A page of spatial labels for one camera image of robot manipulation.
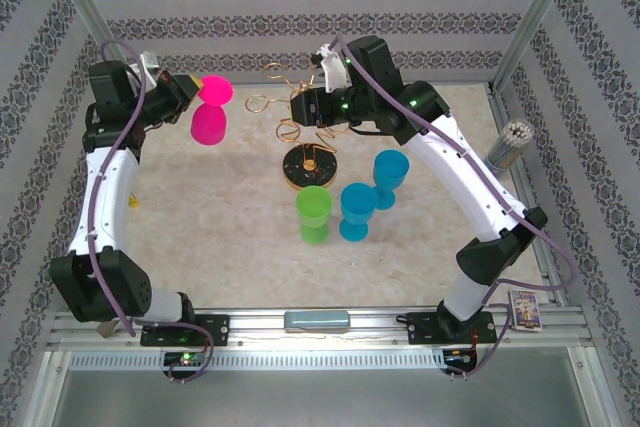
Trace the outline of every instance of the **black round base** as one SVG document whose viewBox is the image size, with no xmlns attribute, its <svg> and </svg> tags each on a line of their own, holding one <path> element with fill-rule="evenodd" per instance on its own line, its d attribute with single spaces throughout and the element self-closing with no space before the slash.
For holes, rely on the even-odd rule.
<svg viewBox="0 0 640 427">
<path fill-rule="evenodd" d="M 298 145 L 284 156 L 282 171 L 287 182 L 294 189 L 300 190 L 311 185 L 329 187 L 336 177 L 338 171 L 336 156 L 331 152 L 316 148 L 314 157 L 313 145 Z M 304 165 L 305 150 L 307 159 L 315 158 L 315 166 L 311 170 L 308 170 L 309 166 L 305 167 Z"/>
</svg>

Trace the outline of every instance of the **teal plastic cup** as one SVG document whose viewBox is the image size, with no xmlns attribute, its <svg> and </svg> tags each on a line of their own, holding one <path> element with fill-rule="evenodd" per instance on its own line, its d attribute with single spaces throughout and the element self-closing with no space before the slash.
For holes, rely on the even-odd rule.
<svg viewBox="0 0 640 427">
<path fill-rule="evenodd" d="M 329 236 L 329 216 L 333 207 L 331 194 L 317 185 L 305 187 L 296 197 L 300 217 L 300 237 L 309 244 L 321 244 Z"/>
</svg>

